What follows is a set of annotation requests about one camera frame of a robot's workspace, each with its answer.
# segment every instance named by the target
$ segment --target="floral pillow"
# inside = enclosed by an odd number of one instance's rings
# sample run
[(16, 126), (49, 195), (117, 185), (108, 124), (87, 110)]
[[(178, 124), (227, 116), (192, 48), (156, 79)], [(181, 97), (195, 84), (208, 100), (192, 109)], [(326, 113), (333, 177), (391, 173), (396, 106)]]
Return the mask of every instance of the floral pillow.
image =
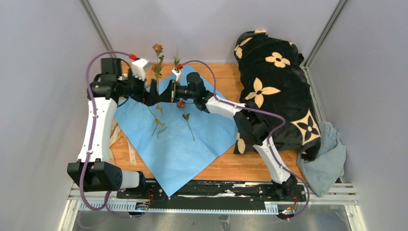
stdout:
[[(289, 41), (268, 37), (266, 31), (249, 31), (234, 49), (239, 64), (240, 102), (254, 101), (261, 110), (281, 115), (286, 124), (273, 134), (278, 150), (295, 149), (302, 158), (314, 160), (320, 149), (320, 130), (310, 95), (310, 86), (300, 68), (303, 56)], [(268, 117), (271, 129), (279, 119)], [(253, 151), (239, 134), (234, 153)]]

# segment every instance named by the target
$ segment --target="red connector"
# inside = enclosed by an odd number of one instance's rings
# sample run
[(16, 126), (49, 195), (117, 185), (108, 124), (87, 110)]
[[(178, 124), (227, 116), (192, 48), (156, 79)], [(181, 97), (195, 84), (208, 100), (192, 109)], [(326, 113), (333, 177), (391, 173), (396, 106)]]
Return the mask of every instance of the red connector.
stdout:
[(135, 54), (130, 54), (129, 58), (135, 61), (138, 57)]

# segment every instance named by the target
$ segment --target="white wall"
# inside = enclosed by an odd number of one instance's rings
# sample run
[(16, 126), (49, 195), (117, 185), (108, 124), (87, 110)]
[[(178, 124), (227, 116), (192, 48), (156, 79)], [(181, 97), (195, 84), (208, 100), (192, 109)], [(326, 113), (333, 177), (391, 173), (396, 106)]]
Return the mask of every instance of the white wall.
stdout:
[(77, 0), (0, 1), (0, 230), (57, 229), (103, 50)]
[(155, 60), (153, 44), (172, 61), (236, 62), (238, 36), (255, 28), (310, 53), (338, 0), (90, 0), (114, 50)]
[(352, 0), (310, 67), (368, 230), (406, 230), (408, 1)]

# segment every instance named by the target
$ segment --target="metal frame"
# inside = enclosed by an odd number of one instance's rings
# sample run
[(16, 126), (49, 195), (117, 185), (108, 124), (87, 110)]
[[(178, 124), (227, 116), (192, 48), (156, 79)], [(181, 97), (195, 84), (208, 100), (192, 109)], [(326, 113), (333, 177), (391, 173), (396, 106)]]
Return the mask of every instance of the metal frame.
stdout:
[[(91, 4), (88, 0), (79, 0), (81, 5), (83, 6), (85, 13), (88, 15), (92, 25), (95, 28), (101, 42), (103, 43), (104, 47), (107, 51), (112, 51), (113, 48), (103, 31), (101, 24), (99, 23), (98, 18), (96, 17), (95, 12), (92, 9)], [(305, 61), (304, 64), (304, 72), (307, 78), (308, 83), (310, 84), (310, 92), (313, 98), (313, 104), (315, 106), (317, 119), (319, 121), (325, 121), (325, 115), (321, 108), (321, 103), (319, 100), (319, 96), (316, 91), (315, 84), (313, 83), (312, 78), (310, 77), (308, 67), (313, 63), (314, 59), (317, 56), (318, 51), (320, 50), (323, 42), (327, 38), (329, 32), (333, 28), (335, 22), (338, 20), (341, 12), (343, 11), (345, 5), (348, 3), (348, 0), (339, 0), (336, 8), (334, 9), (330, 19), (328, 20), (327, 24), (325, 25), (319, 39), (317, 40), (316, 44), (314, 45), (310, 55)], [(246, 184), (259, 184), (259, 182), (247, 182)], [(318, 197), (313, 193), (310, 189), (310, 202), (309, 204), (313, 205), (344, 205), (348, 221), (350, 227), (353, 231), (366, 231), (367, 228), (364, 223), (364, 219), (362, 217), (360, 207), (358, 205), (357, 197), (354, 193), (354, 188), (352, 184), (348, 183), (341, 183), (341, 184), (334, 184), (334, 186), (330, 189), (329, 193), (323, 197)], [(91, 203), (97, 205), (99, 203), (103, 203), (104, 195), (106, 192), (87, 192), (86, 197), (90, 200)], [(132, 205), (135, 205), (136, 202), (143, 202), (147, 200), (137, 200), (137, 199), (118, 199), (115, 196), (110, 196), (109, 198), (109, 207), (113, 211), (131, 211)], [(177, 210), (177, 209), (149, 209), (148, 212), (159, 212), (159, 213), (217, 213), (217, 214), (274, 214), (274, 210), (278, 205), (287, 205), (291, 203), (287, 202), (265, 202), (266, 210), (258, 210), (258, 211), (244, 211), (244, 210)], [(58, 228), (59, 231), (70, 231), (72, 230), (75, 219), (77, 217), (77, 213), (80, 210), (87, 210), (84, 207), (83, 202), (81, 201), (81, 197), (79, 194), (79, 188), (74, 184), (70, 195), (68, 197), (67, 204), (65, 206), (64, 214), (62, 216), (60, 226)]]

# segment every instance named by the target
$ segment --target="wooden floor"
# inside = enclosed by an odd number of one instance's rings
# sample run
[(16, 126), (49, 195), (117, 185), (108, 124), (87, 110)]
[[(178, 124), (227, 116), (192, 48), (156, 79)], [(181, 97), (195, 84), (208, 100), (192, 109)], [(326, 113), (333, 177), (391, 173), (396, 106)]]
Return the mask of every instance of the wooden floor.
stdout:
[[(191, 65), (208, 82), (214, 84), (213, 78), (202, 64)], [(238, 102), (239, 95), (243, 89), (240, 83), (240, 72), (237, 64), (210, 64), (217, 77), (217, 90), (228, 100)], [(164, 77), (171, 74), (173, 64), (164, 64), (162, 74)], [(123, 70), (127, 70), (127, 65), (123, 65)], [(152, 70), (146, 74), (148, 79), (154, 77)], [(127, 140), (121, 137), (111, 146), (115, 157), (115, 163), (123, 170), (143, 171), (148, 178), (154, 177), (140, 156), (136, 154), (136, 166), (130, 162)], [(229, 148), (224, 154), (211, 163), (206, 169), (198, 174), (194, 179), (201, 180), (248, 180), (248, 181), (270, 181), (269, 171), (259, 154), (255, 152), (237, 155), (233, 153), (234, 146)], [(302, 176), (296, 165), (297, 153), (294, 150), (280, 152), (287, 167), (294, 173)]]

